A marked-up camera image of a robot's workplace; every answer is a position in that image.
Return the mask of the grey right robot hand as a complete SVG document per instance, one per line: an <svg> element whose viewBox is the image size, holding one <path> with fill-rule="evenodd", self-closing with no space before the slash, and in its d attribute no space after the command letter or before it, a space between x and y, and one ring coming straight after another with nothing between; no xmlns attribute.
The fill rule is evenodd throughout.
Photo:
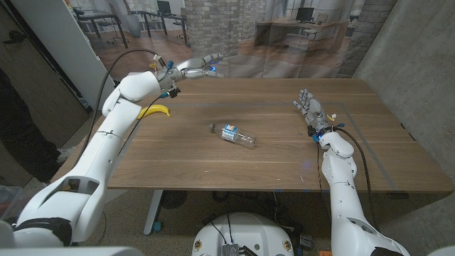
<svg viewBox="0 0 455 256"><path fill-rule="evenodd" d="M310 137L319 140L324 134L333 131L333 123L329 122L321 103L306 88L300 90L299 99L294 101L294 105L303 114Z"/></svg>

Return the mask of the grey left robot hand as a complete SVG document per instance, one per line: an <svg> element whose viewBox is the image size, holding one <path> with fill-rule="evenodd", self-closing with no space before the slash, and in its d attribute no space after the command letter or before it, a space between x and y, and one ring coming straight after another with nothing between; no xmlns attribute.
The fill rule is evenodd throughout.
<svg viewBox="0 0 455 256"><path fill-rule="evenodd" d="M215 64L223 57L223 54L210 54L203 58L191 58L173 66L165 72L163 78L159 78L161 90L171 90L177 82L185 79L223 78L224 75L218 73L215 68Z"/></svg>

